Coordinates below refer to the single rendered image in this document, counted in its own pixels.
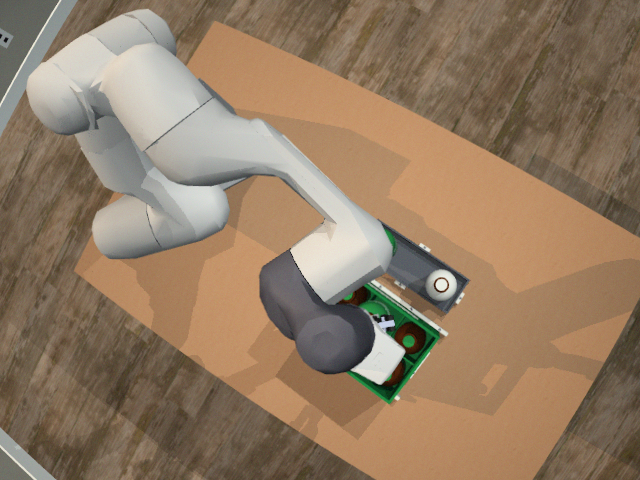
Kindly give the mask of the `green bottle crate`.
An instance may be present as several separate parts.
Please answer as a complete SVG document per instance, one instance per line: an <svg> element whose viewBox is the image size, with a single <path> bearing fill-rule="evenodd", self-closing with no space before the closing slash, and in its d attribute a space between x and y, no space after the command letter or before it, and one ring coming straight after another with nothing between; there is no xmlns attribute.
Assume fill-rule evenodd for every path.
<svg viewBox="0 0 640 480"><path fill-rule="evenodd" d="M369 285L369 286L368 286ZM420 324L418 322L418 320L420 320L419 317L417 317L415 314L413 314L410 310L408 310L406 307L404 307L403 305L401 305L399 302L397 302L396 300L394 300L392 297L388 297L387 294L385 294L381 289L379 289L377 286L375 286L374 284L372 284L371 282L369 282L368 284L364 285L367 289L370 290L371 292L371 297L368 301L371 301L371 299L373 298L373 296L376 294L377 297L375 299L375 301L381 301L382 303L384 303L390 310L391 315L394 316L394 322L395 322L395 328L399 326L399 324L401 323L401 320L403 320L403 322L400 324L400 326L406 322L409 322L410 320L413 321L414 323L416 323L418 326L420 326L422 329L424 329L426 331L426 342L425 345L423 347L423 349L425 348L425 346L428 344L428 342L430 341L430 339L432 337L435 337L432 342L427 346L427 348L424 350L425 353L421 351L419 351L416 354L412 354L412 355L408 355L408 354L404 354L403 359L405 360L406 363L406 371L405 374L407 372L407 370L409 369L409 367L414 364L415 367L412 369L412 371L410 373L407 374L407 377L405 377L403 380L401 380L400 383L398 383L397 385L391 386L391 387L385 387L382 385L378 385L375 382L366 379L365 377L361 376L360 374L353 372L353 371L349 371L346 372L348 373L350 376L352 376L354 379L356 379L358 382L360 382L362 385L364 385L366 388L368 388L370 391L372 391L374 394L376 394L378 397L380 397L382 400L384 400L385 402L387 402L388 404L390 404L393 399L397 396L397 394L400 392L400 390L403 388L403 386L406 384L406 382L409 380L409 378L413 375L413 373L416 371L416 369L419 367L419 365L422 363L422 361L424 360L424 358L427 356L427 354L430 352L430 350L433 348L433 346L436 344L436 342L439 340L439 332L434 329L433 327L430 326L429 330L426 328L426 326L424 326L424 324ZM377 291L377 292L376 292ZM389 299L389 300L388 300ZM391 302L390 302L391 301ZM396 302L395 302L396 301ZM396 305L399 307L397 307ZM400 305L399 305L400 304ZM405 313L405 312L407 313ZM399 327L400 327L399 326ZM399 328L398 327L398 328ZM397 329L398 329L397 328ZM428 332L428 333L427 333ZM431 336L431 335L432 336ZM432 344L432 345L431 345ZM430 346L431 345L431 346ZM422 353L421 353L422 352ZM421 355L421 354L422 355ZM419 360L418 360L419 359ZM418 360L418 361L417 361ZM405 376L404 374L404 376ZM402 384L401 384L402 383ZM400 385L400 387L398 388L398 386ZM397 389L398 388L398 389ZM395 393L396 391L396 393ZM395 393L395 394L394 394Z"/></svg>

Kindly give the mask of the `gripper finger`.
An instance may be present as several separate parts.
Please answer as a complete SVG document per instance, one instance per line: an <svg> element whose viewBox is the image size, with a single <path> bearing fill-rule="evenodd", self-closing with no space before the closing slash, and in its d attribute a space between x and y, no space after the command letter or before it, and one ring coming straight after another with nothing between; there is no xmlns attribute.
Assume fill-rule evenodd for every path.
<svg viewBox="0 0 640 480"><path fill-rule="evenodd" d="M381 319L379 318L379 314L376 314L375 317L372 316L373 319L377 319L379 320L380 323L378 323L382 329L386 332L386 331L391 331L393 332L395 329L395 322L394 322L394 316L393 315L385 315L382 314ZM382 322L381 322L382 320ZM386 327L386 328L385 328Z"/></svg>

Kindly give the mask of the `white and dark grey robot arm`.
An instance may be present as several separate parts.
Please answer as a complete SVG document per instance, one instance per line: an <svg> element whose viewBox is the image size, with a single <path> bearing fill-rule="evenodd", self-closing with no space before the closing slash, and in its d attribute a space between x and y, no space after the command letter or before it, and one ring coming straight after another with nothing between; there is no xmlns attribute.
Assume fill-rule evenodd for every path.
<svg viewBox="0 0 640 480"><path fill-rule="evenodd" d="M38 119L74 134L102 184L125 194L97 211L97 248L137 259L202 241L228 222L218 184L279 177L326 219L262 266L267 316L312 369L382 385L405 349L366 309L336 304L385 274L393 246L381 222L277 129L212 99L176 53L167 22L138 9L78 37L27 80Z"/></svg>

